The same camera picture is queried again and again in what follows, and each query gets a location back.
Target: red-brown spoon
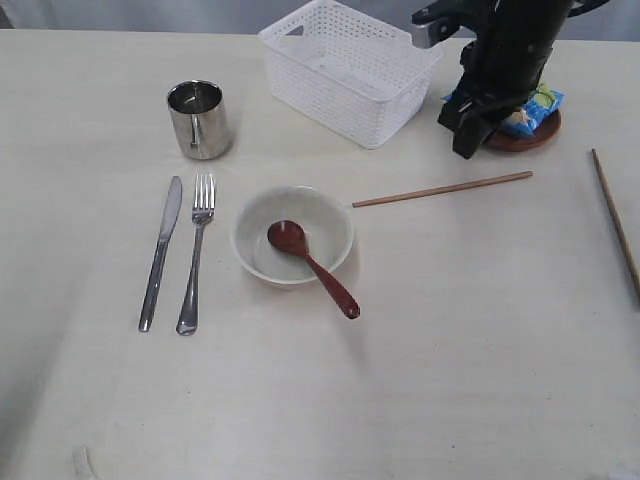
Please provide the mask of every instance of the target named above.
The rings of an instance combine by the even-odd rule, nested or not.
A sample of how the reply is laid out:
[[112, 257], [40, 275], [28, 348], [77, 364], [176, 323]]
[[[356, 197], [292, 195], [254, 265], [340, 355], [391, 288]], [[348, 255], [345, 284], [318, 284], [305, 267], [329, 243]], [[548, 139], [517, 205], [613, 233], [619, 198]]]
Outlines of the red-brown spoon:
[[318, 265], [309, 255], [307, 239], [300, 225], [291, 220], [281, 220], [269, 227], [267, 238], [277, 250], [306, 260], [342, 313], [352, 320], [358, 318], [360, 315], [358, 303], [333, 275]]

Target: ceramic bowl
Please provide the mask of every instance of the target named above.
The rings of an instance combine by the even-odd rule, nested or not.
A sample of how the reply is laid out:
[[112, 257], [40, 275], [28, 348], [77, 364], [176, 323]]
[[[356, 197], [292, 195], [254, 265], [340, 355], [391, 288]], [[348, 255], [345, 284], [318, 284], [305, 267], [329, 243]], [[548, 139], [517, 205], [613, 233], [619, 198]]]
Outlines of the ceramic bowl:
[[231, 229], [231, 245], [240, 265], [270, 285], [295, 288], [314, 280], [304, 260], [277, 251], [267, 230], [280, 220], [292, 220], [305, 231], [311, 256], [330, 272], [353, 246], [354, 230], [342, 205], [311, 187], [277, 187], [253, 197]]

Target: knife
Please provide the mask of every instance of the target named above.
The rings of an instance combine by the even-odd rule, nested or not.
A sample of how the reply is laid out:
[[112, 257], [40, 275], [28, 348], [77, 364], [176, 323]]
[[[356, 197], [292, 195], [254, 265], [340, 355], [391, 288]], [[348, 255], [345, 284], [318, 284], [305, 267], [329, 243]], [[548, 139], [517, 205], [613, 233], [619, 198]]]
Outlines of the knife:
[[167, 256], [167, 247], [169, 246], [169, 240], [173, 233], [173, 227], [175, 227], [176, 220], [178, 219], [181, 203], [182, 181], [180, 180], [180, 177], [173, 177], [171, 179], [169, 193], [167, 194], [167, 202], [164, 205], [162, 224], [160, 225], [160, 234], [158, 235], [156, 253], [153, 256], [153, 264], [151, 265], [151, 273], [149, 274], [147, 292], [144, 295], [144, 302], [142, 303], [140, 323], [138, 324], [139, 332], [148, 332], [151, 328], [153, 312], [156, 309], [156, 300], [158, 299], [158, 291], [160, 290], [164, 258]]

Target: white plastic basket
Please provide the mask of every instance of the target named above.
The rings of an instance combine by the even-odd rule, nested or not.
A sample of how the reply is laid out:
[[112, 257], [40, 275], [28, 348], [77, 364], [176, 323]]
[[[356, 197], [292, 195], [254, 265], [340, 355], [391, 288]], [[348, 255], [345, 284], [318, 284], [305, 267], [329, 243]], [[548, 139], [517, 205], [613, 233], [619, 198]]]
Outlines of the white plastic basket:
[[[300, 36], [287, 37], [289, 33]], [[259, 33], [273, 95], [365, 148], [420, 109], [442, 51], [333, 0], [313, 0]]]

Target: stainless steel cup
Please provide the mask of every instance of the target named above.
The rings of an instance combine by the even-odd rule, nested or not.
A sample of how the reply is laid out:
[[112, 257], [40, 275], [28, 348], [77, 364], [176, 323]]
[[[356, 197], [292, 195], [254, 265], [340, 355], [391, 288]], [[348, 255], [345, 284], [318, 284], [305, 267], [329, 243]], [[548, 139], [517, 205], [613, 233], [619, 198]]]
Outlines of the stainless steel cup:
[[190, 158], [215, 158], [231, 140], [222, 90], [213, 83], [190, 80], [167, 95], [169, 113], [182, 153]]

